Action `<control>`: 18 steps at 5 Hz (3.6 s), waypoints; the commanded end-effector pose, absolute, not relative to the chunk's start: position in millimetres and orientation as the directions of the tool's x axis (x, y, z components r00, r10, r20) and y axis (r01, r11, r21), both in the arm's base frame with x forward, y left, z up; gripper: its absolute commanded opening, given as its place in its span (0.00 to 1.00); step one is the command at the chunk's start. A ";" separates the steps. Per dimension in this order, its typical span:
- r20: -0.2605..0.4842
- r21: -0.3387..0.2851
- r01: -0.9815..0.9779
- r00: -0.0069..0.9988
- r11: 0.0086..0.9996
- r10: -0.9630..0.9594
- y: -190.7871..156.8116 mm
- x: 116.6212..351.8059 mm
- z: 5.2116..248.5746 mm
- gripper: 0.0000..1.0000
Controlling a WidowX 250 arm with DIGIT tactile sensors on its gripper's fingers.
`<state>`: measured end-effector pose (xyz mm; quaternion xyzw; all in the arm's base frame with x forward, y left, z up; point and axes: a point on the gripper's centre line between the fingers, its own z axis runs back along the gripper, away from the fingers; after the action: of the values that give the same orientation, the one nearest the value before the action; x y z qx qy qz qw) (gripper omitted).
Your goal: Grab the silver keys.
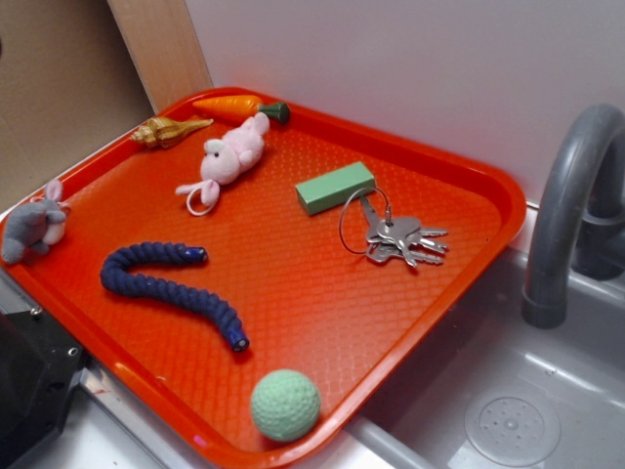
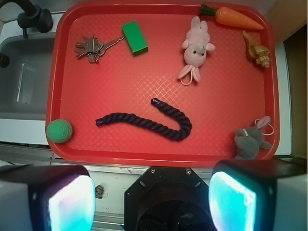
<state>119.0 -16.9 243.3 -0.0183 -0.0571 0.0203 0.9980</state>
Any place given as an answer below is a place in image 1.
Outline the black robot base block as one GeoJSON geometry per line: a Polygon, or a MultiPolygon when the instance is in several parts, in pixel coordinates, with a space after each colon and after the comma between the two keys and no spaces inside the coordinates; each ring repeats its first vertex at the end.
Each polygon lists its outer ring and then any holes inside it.
{"type": "Polygon", "coordinates": [[[1,316],[1,466],[20,468],[64,430],[85,366],[81,344],[47,312],[1,316]]]}

